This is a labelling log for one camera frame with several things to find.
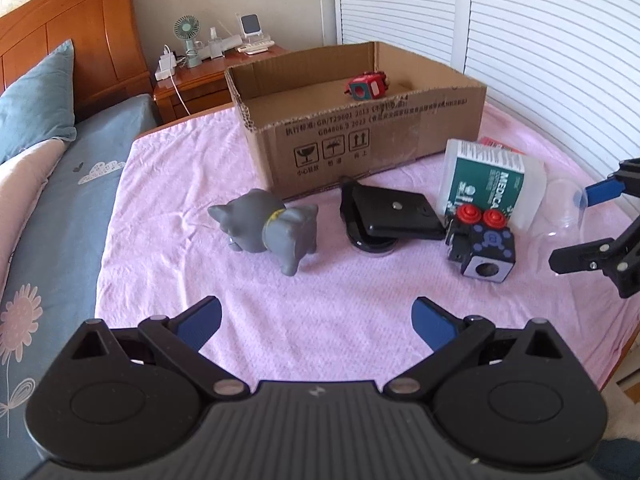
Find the wooden headboard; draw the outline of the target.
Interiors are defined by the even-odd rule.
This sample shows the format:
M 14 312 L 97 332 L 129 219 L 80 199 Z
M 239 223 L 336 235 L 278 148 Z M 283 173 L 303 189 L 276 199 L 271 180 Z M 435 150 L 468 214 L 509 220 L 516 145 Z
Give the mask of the wooden headboard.
M 1 88 L 64 41 L 74 46 L 78 122 L 152 92 L 132 0 L 30 0 L 1 18 Z

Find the grey toy elephant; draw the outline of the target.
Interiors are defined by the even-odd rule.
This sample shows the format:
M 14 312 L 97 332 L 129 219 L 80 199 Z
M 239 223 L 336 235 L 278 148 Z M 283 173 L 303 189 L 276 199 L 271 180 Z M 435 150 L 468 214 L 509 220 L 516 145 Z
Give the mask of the grey toy elephant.
M 316 204 L 287 207 L 282 200 L 260 188 L 207 208 L 228 247 L 235 252 L 270 252 L 286 276 L 297 273 L 299 263 L 317 251 L 319 207 Z

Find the green desk fan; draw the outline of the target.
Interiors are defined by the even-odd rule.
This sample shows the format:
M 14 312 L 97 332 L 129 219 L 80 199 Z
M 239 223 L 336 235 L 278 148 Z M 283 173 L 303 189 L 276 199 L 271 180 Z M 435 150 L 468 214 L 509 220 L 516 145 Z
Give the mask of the green desk fan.
M 184 43 L 187 68 L 199 66 L 202 62 L 196 46 L 196 37 L 199 32 L 200 21 L 193 15 L 183 15 L 175 22 L 174 34 Z

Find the black case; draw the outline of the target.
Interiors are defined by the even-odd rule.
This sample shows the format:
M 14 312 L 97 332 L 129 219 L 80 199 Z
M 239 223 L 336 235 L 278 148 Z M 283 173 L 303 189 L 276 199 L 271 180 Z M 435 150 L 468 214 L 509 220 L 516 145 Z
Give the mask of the black case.
M 340 215 L 352 247 L 371 255 L 391 252 L 401 240 L 443 240 L 446 230 L 420 193 L 341 178 Z

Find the black toy cube red buttons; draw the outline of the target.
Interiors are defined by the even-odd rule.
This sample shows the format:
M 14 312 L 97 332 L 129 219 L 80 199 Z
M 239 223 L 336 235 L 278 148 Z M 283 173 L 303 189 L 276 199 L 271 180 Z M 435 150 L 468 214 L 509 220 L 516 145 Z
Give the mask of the black toy cube red buttons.
M 498 209 L 457 206 L 448 218 L 445 242 L 448 260 L 466 278 L 503 283 L 516 263 L 515 238 Z

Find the white louvered wardrobe door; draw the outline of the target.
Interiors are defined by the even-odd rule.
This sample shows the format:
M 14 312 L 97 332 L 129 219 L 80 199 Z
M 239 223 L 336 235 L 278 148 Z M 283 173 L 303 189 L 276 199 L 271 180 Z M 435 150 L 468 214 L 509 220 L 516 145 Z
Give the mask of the white louvered wardrobe door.
M 486 84 L 590 174 L 639 153 L 639 0 L 335 0 L 344 44 L 380 40 Z

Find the blue pillow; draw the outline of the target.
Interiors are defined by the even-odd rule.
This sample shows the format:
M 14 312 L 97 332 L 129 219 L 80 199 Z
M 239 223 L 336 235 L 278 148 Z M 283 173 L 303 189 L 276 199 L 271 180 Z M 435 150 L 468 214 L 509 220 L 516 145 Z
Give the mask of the blue pillow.
M 73 142 L 73 41 L 65 40 L 1 95 L 1 162 L 44 140 Z

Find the white power strip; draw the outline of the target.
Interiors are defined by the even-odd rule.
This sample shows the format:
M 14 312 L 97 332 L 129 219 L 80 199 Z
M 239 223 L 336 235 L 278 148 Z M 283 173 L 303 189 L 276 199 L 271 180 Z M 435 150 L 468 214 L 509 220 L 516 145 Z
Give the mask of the white power strip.
M 163 47 L 163 53 L 158 59 L 154 77 L 157 81 L 172 79 L 175 76 L 177 59 L 173 50 L 167 44 Z

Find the white medical wipes canister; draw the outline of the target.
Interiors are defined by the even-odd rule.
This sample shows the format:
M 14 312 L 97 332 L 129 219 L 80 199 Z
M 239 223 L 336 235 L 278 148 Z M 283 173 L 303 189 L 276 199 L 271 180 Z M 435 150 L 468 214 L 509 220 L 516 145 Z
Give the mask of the white medical wipes canister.
M 476 142 L 447 142 L 436 212 L 445 217 L 461 205 L 497 209 L 515 232 L 534 222 L 547 188 L 544 163 L 518 152 Z

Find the blue bed sheet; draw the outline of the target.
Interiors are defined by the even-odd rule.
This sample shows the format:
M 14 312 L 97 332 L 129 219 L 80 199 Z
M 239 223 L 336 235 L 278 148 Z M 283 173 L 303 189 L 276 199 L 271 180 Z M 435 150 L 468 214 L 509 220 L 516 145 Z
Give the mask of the blue bed sheet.
M 158 124 L 135 96 L 77 125 L 12 254 L 1 297 L 1 475 L 40 462 L 25 428 L 36 385 L 96 305 L 96 282 L 116 190 L 134 139 Z

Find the red toy train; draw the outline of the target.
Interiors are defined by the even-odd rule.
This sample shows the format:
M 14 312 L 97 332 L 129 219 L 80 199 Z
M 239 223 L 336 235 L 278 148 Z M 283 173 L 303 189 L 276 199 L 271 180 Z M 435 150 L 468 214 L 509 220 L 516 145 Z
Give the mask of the red toy train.
M 388 82 L 382 70 L 365 72 L 347 81 L 344 93 L 356 101 L 376 100 L 386 95 Z

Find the pink blanket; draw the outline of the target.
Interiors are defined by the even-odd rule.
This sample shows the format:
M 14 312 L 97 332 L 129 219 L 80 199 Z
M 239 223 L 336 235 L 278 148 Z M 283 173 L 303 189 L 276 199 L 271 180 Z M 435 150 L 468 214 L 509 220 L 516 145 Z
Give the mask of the pink blanket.
M 134 142 L 107 230 L 96 316 L 130 327 L 215 296 L 224 317 L 204 352 L 249 384 L 387 382 L 427 356 L 410 323 L 420 296 L 502 327 L 546 318 L 597 384 L 637 329 L 637 298 L 620 298 L 598 272 L 553 274 L 553 242 L 542 236 L 518 240 L 514 269 L 501 284 L 462 276 L 442 243 L 414 240 L 366 255 L 349 244 L 337 190 L 311 197 L 318 249 L 285 276 L 268 254 L 231 250 L 207 212 L 257 185 L 234 110 Z

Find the wooden nightstand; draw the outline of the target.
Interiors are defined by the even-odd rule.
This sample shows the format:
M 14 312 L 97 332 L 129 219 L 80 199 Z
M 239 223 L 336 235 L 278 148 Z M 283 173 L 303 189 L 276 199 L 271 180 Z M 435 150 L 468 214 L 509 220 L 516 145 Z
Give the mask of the wooden nightstand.
M 252 55 L 231 51 L 223 58 L 204 61 L 194 68 L 177 67 L 174 76 L 157 81 L 153 92 L 163 123 L 230 103 L 232 99 L 224 76 L 228 68 L 283 53 L 286 50 L 279 46 Z

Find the clear plastic jar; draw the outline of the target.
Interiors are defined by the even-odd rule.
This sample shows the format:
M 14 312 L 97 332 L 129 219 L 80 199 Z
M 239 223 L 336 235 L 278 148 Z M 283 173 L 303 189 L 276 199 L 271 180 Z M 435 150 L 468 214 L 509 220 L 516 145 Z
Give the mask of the clear plastic jar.
M 588 217 L 586 189 L 569 177 L 551 178 L 539 205 L 530 235 L 541 250 L 585 243 Z

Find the small clear bottle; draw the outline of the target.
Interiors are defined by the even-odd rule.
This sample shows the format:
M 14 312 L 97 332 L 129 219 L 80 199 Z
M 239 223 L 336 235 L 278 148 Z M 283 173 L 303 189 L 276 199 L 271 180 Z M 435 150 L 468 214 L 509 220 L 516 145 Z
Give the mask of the small clear bottle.
M 221 39 L 217 34 L 217 29 L 212 26 L 209 29 L 209 38 L 208 38 L 208 50 L 209 57 L 213 60 L 214 58 L 222 58 L 224 56 L 224 50 L 222 50 Z

